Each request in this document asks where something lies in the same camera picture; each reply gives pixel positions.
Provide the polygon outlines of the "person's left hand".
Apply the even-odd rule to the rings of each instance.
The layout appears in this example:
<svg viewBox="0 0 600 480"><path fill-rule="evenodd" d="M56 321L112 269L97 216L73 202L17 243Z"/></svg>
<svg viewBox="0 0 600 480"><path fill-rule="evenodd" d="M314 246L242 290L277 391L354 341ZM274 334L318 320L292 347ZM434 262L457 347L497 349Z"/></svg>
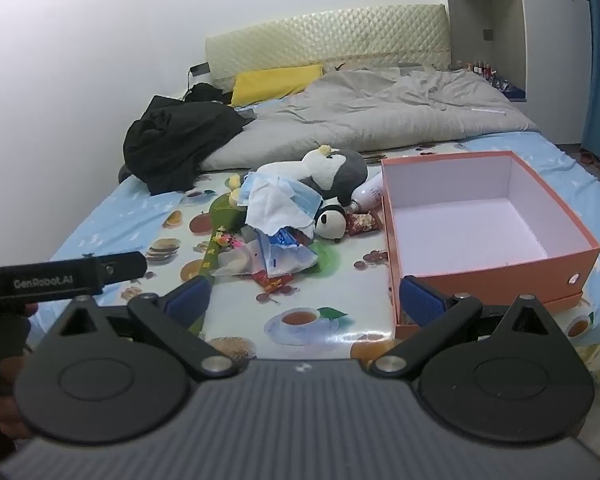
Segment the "person's left hand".
<svg viewBox="0 0 600 480"><path fill-rule="evenodd" d="M0 308L0 435L4 441L28 440L32 431L23 420L12 393L26 364L26 345L37 304Z"/></svg>

